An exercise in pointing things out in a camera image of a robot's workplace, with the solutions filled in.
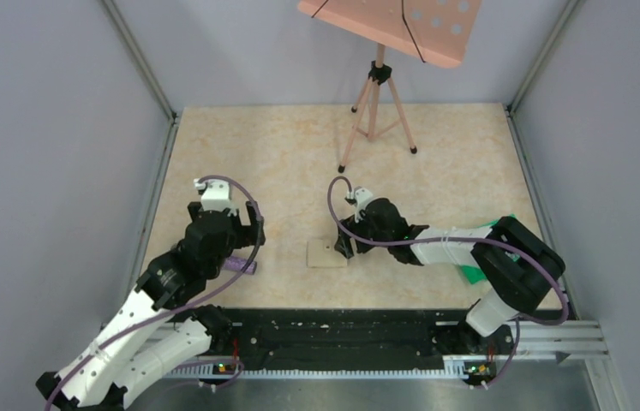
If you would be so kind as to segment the beige card holder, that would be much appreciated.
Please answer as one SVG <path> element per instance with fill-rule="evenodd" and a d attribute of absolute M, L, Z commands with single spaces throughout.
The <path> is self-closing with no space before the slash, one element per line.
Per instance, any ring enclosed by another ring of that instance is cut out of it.
<path fill-rule="evenodd" d="M 348 260 L 334 247 L 334 243 L 327 238 L 310 239 L 307 242 L 306 264 L 312 269 L 342 268 L 348 265 Z"/>

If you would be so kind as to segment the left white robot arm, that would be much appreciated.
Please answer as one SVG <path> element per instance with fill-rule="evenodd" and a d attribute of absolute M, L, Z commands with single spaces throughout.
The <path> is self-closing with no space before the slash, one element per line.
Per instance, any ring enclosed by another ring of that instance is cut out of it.
<path fill-rule="evenodd" d="M 228 209 L 189 204 L 184 237 L 153 259 L 115 316 L 85 350 L 35 385 L 51 410 L 126 410 L 191 356 L 230 346 L 231 322 L 209 300 L 228 289 L 265 242 L 257 203 L 249 223 Z"/>

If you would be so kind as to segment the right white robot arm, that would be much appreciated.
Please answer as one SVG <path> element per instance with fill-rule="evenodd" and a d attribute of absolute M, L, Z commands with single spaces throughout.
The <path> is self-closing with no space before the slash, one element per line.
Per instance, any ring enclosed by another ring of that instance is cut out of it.
<path fill-rule="evenodd" d="M 352 203 L 354 214 L 336 222 L 335 248 L 345 258 L 382 247 L 401 264 L 453 264 L 481 271 L 490 290 L 469 309 L 458 330 L 465 350 L 480 353 L 504 323 L 531 319 L 549 293 L 562 304 L 555 322 L 567 320 L 569 307 L 559 286 L 565 262 L 515 217 L 473 229 L 438 229 L 408 223 L 387 198 Z"/>

